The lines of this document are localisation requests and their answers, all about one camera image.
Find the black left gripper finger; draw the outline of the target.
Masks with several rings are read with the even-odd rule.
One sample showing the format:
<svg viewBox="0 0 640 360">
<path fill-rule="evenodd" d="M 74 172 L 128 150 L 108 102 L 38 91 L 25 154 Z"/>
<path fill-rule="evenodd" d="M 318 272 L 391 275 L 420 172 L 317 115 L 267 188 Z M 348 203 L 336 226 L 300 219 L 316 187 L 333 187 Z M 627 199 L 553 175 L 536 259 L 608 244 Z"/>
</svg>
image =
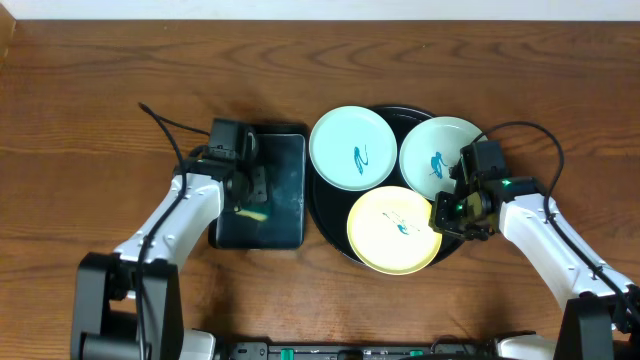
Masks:
<svg viewBox="0 0 640 360">
<path fill-rule="evenodd" d="M 266 170 L 263 166 L 253 169 L 252 174 L 251 201 L 254 203 L 265 203 L 268 201 Z"/>
<path fill-rule="evenodd" d="M 232 201 L 235 210 L 241 210 L 248 202 L 254 191 L 254 182 L 250 175 L 244 172 L 234 172 L 232 175 Z"/>
</svg>

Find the green yellow sponge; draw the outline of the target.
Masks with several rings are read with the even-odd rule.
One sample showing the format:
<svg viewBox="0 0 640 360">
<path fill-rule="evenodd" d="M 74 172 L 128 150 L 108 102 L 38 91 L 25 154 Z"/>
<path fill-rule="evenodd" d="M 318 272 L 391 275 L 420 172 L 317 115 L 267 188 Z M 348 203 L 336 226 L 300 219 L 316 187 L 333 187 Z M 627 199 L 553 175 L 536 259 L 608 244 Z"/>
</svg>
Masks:
<svg viewBox="0 0 640 360">
<path fill-rule="evenodd" d="M 264 209 L 242 209 L 236 212 L 237 216 L 264 222 L 269 218 L 269 211 Z"/>
</svg>

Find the round black tray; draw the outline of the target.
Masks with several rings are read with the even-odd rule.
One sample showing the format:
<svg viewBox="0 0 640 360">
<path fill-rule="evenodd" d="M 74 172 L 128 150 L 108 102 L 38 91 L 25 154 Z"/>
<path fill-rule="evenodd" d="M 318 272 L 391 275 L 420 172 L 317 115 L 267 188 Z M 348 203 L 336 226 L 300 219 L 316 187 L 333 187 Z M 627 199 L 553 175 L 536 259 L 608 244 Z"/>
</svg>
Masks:
<svg viewBox="0 0 640 360">
<path fill-rule="evenodd" d="M 405 137 L 414 127 L 424 121 L 434 118 L 428 115 L 422 115 L 421 118 L 417 121 L 399 120 L 395 117 L 394 112 L 390 109 L 368 109 L 382 116 L 390 125 L 395 134 L 398 153 L 396 164 L 391 174 L 381 184 L 369 190 L 346 191 L 336 188 L 322 179 L 314 169 L 314 166 L 311 162 L 312 176 L 310 185 L 311 214 L 316 223 L 316 226 L 325 236 L 327 241 L 331 243 L 336 249 L 338 249 L 340 252 L 350 257 L 354 261 L 359 262 L 363 265 L 365 264 L 361 260 L 359 260 L 354 251 L 351 249 L 347 238 L 346 222 L 349 211 L 351 210 L 356 200 L 358 200 L 358 198 L 372 189 L 384 186 L 399 186 L 412 190 L 404 181 L 400 170 L 398 158 L 401 145 Z M 448 256 L 457 247 L 459 247 L 459 245 L 460 243 L 458 240 L 449 236 L 442 235 L 441 248 L 432 262 L 439 261 Z"/>
</svg>

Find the pale green plate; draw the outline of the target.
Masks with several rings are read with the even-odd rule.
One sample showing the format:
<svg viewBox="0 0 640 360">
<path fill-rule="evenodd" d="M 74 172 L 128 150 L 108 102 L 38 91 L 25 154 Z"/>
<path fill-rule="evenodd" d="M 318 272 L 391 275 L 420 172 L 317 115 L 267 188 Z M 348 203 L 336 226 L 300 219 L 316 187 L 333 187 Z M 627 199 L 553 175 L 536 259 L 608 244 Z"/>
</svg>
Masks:
<svg viewBox="0 0 640 360">
<path fill-rule="evenodd" d="M 437 193 L 454 192 L 450 170 L 460 150 L 482 131 L 471 122 L 452 116 L 438 116 L 414 127 L 402 142 L 399 165 L 406 184 L 430 201 Z"/>
<path fill-rule="evenodd" d="M 387 121 L 360 106 L 342 106 L 314 125 L 309 154 L 316 172 L 330 185 L 365 191 L 381 184 L 397 160 L 397 140 Z"/>
</svg>

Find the yellow plate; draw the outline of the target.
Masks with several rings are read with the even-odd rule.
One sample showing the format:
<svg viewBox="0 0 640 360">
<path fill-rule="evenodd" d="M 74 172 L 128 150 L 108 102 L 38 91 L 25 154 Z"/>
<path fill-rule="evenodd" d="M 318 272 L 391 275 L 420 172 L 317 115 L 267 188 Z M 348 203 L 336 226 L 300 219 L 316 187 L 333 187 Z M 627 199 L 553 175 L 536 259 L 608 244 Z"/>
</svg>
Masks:
<svg viewBox="0 0 640 360">
<path fill-rule="evenodd" d="M 404 187 L 384 186 L 362 195 L 349 211 L 347 238 L 356 256 L 387 275 L 408 275 L 429 265 L 442 235 L 429 226 L 432 205 Z"/>
</svg>

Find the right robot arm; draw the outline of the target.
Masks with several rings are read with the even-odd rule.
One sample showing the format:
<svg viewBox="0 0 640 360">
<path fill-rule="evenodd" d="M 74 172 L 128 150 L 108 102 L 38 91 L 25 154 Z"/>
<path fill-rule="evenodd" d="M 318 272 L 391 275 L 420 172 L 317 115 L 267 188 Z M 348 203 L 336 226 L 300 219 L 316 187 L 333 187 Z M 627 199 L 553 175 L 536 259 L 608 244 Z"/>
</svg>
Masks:
<svg viewBox="0 0 640 360">
<path fill-rule="evenodd" d="M 429 220 L 437 233 L 486 240 L 499 233 L 528 259 L 562 312 L 557 340 L 514 335 L 495 341 L 500 358 L 636 359 L 639 288 L 570 226 L 531 177 L 460 181 L 440 192 Z"/>
</svg>

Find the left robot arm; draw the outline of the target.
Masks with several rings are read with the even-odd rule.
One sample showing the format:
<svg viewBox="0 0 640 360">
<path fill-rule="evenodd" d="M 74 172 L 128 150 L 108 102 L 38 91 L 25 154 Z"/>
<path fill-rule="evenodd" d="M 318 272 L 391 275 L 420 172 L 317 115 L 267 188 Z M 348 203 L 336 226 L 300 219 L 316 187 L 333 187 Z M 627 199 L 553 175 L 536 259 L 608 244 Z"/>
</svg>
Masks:
<svg viewBox="0 0 640 360">
<path fill-rule="evenodd" d="M 213 358 L 215 337 L 184 326 L 179 273 L 209 225 L 240 209 L 263 182 L 257 146 L 203 145 L 179 157 L 146 222 L 112 253 L 81 260 L 71 358 Z"/>
</svg>

